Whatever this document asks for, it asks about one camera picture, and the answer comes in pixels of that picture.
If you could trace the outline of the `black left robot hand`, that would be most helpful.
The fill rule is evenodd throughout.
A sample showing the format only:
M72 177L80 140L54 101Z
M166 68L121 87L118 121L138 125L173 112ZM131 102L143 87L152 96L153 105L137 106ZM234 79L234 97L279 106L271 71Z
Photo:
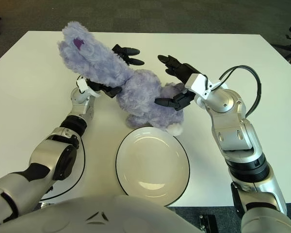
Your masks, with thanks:
M121 47L118 44L116 44L113 48L112 51L116 53L120 58L122 58L126 64L129 65L134 65L134 66L142 66L145 63L141 60L135 59L135 58L130 58L130 56L135 56L140 53L138 49L135 48L127 48L127 47ZM110 98L114 98L118 93L122 91L122 87L109 87L100 83L95 83L92 81L87 80L86 83L88 86L95 92L98 91L103 91L107 96Z

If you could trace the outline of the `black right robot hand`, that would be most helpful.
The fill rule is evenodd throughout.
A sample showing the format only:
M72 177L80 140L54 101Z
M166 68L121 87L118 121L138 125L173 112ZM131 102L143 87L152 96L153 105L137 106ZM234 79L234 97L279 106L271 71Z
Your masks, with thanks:
M165 72L171 76L177 77L183 84L186 84L192 74L198 74L199 71L187 63L180 63L176 58L168 55L158 55L158 60L165 64ZM176 111L190 105L194 99L195 93L187 91L171 98L156 98L155 103L164 107L172 107Z

